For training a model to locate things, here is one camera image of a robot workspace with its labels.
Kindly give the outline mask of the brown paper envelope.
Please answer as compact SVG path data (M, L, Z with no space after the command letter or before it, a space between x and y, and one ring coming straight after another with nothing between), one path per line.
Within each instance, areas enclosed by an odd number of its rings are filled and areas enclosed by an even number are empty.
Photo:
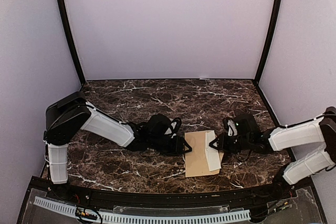
M185 177L200 177L219 174L220 170L210 172L205 156L205 133L206 131L185 133L185 140L192 147L192 152L185 154ZM220 165L224 156L219 152Z

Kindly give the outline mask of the grey paper sheet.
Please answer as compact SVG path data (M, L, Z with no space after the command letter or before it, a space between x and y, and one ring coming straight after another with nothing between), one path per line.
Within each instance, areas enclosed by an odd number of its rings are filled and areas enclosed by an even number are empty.
M214 131L206 131L205 133L205 156L210 172L220 170L221 160L218 150L210 147L210 142L216 139Z

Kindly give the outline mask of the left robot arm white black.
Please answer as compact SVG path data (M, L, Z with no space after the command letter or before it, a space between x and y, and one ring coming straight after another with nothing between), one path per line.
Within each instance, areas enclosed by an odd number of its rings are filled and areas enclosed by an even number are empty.
M66 96L46 109L43 141L54 193L63 201L74 197L74 189L67 184L68 146L79 131L94 133L129 151L150 148L161 155L179 156L193 150L177 134L181 125L180 118L170 120L163 114L141 123L122 122L99 110L80 91Z

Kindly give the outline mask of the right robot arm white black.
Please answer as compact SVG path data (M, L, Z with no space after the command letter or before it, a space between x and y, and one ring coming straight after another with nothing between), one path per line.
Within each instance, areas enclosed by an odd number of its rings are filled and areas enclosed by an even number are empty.
M268 188L273 200L280 199L288 191L288 185L335 168L335 107L313 119L280 125L261 131L252 114L242 114L223 120L225 132L209 142L209 147L231 154L248 150L257 154L271 154L295 146L320 143L305 157L282 167Z

